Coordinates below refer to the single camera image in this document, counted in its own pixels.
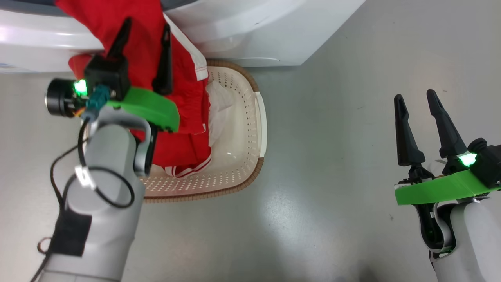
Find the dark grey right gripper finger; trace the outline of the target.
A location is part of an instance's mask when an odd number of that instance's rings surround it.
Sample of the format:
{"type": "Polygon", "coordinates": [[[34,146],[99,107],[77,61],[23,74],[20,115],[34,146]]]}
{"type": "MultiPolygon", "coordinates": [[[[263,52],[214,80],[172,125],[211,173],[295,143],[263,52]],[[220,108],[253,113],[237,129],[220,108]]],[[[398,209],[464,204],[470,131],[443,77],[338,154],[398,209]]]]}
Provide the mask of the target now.
{"type": "Polygon", "coordinates": [[[409,113],[401,94],[394,97],[397,163],[406,167],[425,162],[424,153],[418,149],[409,125],[409,113]]]}
{"type": "Polygon", "coordinates": [[[467,151],[467,147],[448,112],[443,107],[436,91],[428,89],[426,95],[428,106],[431,115],[435,118],[438,135],[440,137],[440,157],[444,159],[449,156],[464,154],[467,151]]]}

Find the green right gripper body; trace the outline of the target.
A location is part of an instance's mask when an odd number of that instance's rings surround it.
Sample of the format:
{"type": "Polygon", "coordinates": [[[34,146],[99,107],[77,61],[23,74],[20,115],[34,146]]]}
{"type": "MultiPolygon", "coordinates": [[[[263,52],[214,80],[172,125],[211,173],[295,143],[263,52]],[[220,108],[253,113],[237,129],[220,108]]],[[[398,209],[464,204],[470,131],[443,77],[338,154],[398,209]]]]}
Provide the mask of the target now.
{"type": "Polygon", "coordinates": [[[485,187],[470,170],[444,175],[416,184],[396,184],[394,195],[399,206],[430,204],[476,197],[500,190],[485,187]]]}

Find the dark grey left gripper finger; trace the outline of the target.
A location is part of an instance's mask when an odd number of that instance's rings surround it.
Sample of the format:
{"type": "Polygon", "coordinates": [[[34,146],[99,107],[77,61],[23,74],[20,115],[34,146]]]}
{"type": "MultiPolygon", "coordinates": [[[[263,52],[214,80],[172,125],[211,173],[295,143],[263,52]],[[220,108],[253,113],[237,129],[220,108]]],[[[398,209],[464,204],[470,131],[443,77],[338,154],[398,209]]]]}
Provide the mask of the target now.
{"type": "Polygon", "coordinates": [[[107,58],[119,58],[123,56],[123,50],[129,40],[132,28],[132,18],[125,18],[118,34],[108,50],[107,58]]]}
{"type": "Polygon", "coordinates": [[[173,91],[173,66],[172,66],[172,36],[171,28],[165,24],[161,37],[161,54],[156,72],[152,81],[154,92],[159,95],[170,95],[173,91]]]}

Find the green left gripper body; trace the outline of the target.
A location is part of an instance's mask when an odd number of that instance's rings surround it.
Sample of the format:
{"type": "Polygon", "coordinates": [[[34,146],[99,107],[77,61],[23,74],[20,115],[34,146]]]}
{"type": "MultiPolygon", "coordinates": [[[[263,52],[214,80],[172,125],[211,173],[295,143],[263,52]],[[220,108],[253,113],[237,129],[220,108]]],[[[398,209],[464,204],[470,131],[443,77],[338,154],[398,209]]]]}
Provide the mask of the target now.
{"type": "Polygon", "coordinates": [[[180,114],[174,102],[144,88],[129,87],[124,98],[109,86],[94,87],[85,79],[53,79],[45,95],[45,107],[53,116],[78,117],[95,122],[105,107],[124,110],[126,114],[152,123],[160,130],[177,132],[180,114]]]}

